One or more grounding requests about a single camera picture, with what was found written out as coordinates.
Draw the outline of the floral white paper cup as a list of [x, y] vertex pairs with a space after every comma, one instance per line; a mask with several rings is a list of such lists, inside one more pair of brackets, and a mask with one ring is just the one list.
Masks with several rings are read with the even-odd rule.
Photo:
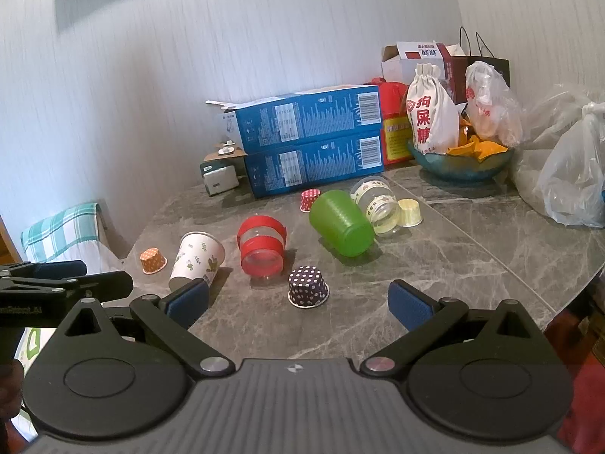
[[211, 286], [226, 250], [219, 239], [204, 232], [187, 233], [180, 240], [168, 287], [174, 292], [196, 279]]

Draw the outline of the clear cup with printed band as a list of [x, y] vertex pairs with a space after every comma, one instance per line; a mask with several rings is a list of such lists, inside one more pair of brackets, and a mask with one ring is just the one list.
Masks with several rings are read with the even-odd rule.
[[400, 206], [386, 178], [372, 175], [360, 179], [350, 189], [350, 197], [376, 236], [387, 236], [398, 230]]

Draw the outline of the green plastic cup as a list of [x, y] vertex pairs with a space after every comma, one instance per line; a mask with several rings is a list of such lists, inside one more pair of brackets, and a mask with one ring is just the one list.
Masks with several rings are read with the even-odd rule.
[[372, 225], [348, 192], [322, 193], [311, 207], [310, 224], [338, 254], [357, 257], [373, 244]]

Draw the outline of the teal plaid cushion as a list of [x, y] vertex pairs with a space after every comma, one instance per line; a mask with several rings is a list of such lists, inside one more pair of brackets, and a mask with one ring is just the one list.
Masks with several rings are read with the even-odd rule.
[[120, 269], [121, 261], [109, 248], [101, 205], [89, 202], [41, 219], [20, 235], [30, 263], [81, 260], [87, 273]]

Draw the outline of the pale yellow cupcake liner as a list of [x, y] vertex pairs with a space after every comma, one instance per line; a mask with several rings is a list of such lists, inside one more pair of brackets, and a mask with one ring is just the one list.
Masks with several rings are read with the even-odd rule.
[[419, 203], [415, 199], [400, 199], [398, 201], [399, 212], [399, 227], [417, 227], [422, 223], [422, 210]]

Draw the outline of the teal glass bowl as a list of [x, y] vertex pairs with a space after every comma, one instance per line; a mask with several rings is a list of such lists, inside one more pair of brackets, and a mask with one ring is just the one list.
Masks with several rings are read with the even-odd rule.
[[448, 182], [483, 182], [493, 178], [507, 167], [514, 154], [513, 150], [507, 150], [479, 161], [474, 157], [422, 154], [415, 149], [412, 140], [408, 140], [407, 146], [415, 161], [423, 169]]

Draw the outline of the red polka dot cupcake liner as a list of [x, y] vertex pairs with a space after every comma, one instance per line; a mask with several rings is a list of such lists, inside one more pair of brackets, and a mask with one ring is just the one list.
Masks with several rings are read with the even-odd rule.
[[301, 193], [301, 212], [309, 213], [315, 201], [321, 196], [319, 189], [308, 189]]

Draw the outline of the lower blue cardboard box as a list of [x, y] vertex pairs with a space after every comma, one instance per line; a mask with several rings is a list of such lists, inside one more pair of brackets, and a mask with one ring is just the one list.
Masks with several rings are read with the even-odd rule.
[[200, 165], [208, 192], [217, 184], [214, 172], [230, 165], [247, 177], [256, 198], [265, 198], [383, 172], [382, 139], [373, 128], [265, 153], [214, 155]]

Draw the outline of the blue cardboard box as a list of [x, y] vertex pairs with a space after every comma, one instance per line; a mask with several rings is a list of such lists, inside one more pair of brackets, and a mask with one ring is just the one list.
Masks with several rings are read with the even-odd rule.
[[226, 138], [248, 154], [327, 140], [382, 125], [379, 88], [342, 85], [250, 101], [219, 104]]
[[265, 198], [383, 172], [382, 139], [373, 128], [265, 153], [214, 155], [200, 165], [208, 192], [217, 184], [214, 172], [230, 165], [247, 177], [256, 198]]

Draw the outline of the red yellow container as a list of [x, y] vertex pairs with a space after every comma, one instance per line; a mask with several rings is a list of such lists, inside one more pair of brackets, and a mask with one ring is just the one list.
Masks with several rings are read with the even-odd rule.
[[386, 165], [394, 165], [412, 158], [408, 150], [412, 130], [405, 109], [408, 87], [400, 82], [388, 82], [383, 78], [373, 78], [370, 83], [379, 88], [379, 102], [382, 110], [382, 149]]

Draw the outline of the clear plastic bag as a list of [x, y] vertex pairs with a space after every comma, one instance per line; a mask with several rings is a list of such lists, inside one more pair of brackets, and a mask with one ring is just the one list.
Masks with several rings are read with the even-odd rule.
[[521, 198], [566, 227], [604, 227], [604, 91], [557, 84], [523, 116], [511, 175]]

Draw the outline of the upper blue cardboard box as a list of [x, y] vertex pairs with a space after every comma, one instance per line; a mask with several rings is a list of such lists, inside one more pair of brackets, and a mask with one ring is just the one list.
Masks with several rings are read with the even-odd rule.
[[226, 138], [248, 154], [327, 140], [382, 125], [379, 88], [342, 85], [250, 101], [219, 104]]

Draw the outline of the white red cardboard box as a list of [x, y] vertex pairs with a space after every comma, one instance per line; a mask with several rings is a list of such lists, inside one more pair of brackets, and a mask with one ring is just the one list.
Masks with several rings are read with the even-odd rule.
[[431, 64], [440, 70], [440, 80], [447, 82], [453, 75], [453, 59], [464, 55], [458, 44], [398, 41], [383, 48], [383, 79], [409, 85], [415, 77], [417, 65]]

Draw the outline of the dark paper shopping bag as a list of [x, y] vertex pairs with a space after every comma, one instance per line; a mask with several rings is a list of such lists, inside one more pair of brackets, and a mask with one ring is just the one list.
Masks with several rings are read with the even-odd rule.
[[464, 26], [459, 28], [458, 44], [438, 44], [444, 69], [444, 88], [454, 104], [465, 103], [470, 96], [468, 88], [477, 88], [487, 80], [488, 74], [500, 74], [507, 87], [511, 87], [509, 61], [497, 58], [478, 32], [475, 38], [478, 54], [473, 53], [471, 39]]

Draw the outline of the white drawstring bag red text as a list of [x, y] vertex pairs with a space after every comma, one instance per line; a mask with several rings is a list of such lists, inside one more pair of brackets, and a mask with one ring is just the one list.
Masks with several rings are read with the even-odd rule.
[[458, 110], [440, 81], [441, 70], [428, 62], [415, 67], [406, 111], [412, 140], [421, 154], [446, 154], [458, 146]]

